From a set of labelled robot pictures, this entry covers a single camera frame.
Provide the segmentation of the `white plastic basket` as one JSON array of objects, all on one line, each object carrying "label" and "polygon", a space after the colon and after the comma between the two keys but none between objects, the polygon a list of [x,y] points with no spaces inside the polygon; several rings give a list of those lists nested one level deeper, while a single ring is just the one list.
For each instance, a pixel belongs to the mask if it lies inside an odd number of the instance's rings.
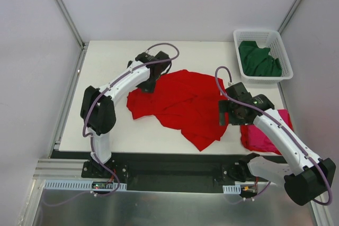
[{"label": "white plastic basket", "polygon": [[243,82],[276,84],[293,77],[280,33],[273,30],[238,29],[233,32]]}]

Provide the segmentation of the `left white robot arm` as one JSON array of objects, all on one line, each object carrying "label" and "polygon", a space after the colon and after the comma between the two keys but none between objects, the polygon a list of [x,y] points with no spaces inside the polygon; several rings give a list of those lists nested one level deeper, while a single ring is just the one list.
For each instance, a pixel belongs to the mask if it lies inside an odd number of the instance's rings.
[{"label": "left white robot arm", "polygon": [[80,116],[84,121],[83,136],[91,138],[91,157],[96,162],[94,172],[102,178],[112,172],[109,133],[117,118],[115,107],[134,88],[153,93],[156,82],[172,66],[168,54],[155,56],[143,52],[129,61],[127,69],[117,78],[99,88],[89,86],[83,96]]}]

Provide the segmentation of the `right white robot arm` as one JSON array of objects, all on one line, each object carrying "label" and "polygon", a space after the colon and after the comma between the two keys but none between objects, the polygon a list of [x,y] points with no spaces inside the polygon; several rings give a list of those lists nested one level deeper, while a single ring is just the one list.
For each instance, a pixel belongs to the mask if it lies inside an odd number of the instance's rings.
[{"label": "right white robot arm", "polygon": [[298,205],[313,201],[322,206],[333,202],[332,182],[335,163],[322,159],[298,138],[283,120],[274,104],[263,94],[252,96],[243,83],[223,89],[217,84],[224,100],[219,101],[219,121],[224,124],[227,114],[232,125],[253,125],[263,132],[286,161],[279,164],[250,153],[231,166],[232,178],[244,182],[261,177],[282,186]]}]

